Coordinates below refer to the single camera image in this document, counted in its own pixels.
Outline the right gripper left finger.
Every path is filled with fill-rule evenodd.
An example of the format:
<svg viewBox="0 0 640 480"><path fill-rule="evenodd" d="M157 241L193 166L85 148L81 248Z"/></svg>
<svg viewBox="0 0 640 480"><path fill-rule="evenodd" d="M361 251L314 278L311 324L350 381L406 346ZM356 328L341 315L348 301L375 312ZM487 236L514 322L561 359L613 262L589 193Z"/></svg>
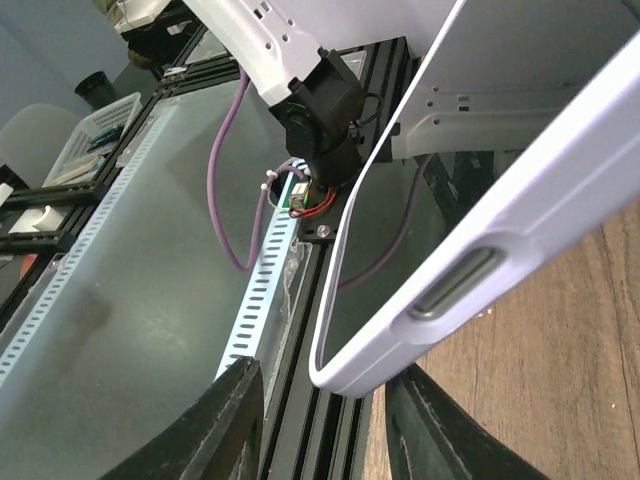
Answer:
<svg viewBox="0 0 640 480"><path fill-rule="evenodd" d="M264 421L260 362L237 359L167 429L105 479L256 479Z"/></svg>

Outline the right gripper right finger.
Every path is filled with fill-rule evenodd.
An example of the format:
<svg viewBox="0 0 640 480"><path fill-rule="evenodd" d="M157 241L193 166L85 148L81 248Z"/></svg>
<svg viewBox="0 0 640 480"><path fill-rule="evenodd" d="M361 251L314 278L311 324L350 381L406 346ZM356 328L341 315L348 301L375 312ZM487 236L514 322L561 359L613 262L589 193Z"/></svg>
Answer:
<svg viewBox="0 0 640 480"><path fill-rule="evenodd" d="M419 365L385 385L394 479L544 479L476 422Z"/></svg>

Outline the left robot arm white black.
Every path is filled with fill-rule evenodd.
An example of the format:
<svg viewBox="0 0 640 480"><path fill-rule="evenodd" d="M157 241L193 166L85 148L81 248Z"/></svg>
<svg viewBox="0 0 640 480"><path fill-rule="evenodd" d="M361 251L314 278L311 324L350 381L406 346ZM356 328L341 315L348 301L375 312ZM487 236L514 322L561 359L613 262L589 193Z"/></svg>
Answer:
<svg viewBox="0 0 640 480"><path fill-rule="evenodd" d="M359 176L365 142L388 122L399 89L397 43L368 1L189 1L286 131L286 148L320 186Z"/></svg>

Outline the phone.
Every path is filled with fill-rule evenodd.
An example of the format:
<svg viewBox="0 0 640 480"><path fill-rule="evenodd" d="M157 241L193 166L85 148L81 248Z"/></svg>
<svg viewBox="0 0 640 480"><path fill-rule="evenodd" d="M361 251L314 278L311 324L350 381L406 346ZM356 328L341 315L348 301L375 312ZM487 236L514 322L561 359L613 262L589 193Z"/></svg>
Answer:
<svg viewBox="0 0 640 480"><path fill-rule="evenodd" d="M333 317L359 235L347 200L321 298L311 382L361 397L639 194L639 5L458 1L384 137L449 154L441 243L359 325Z"/></svg>

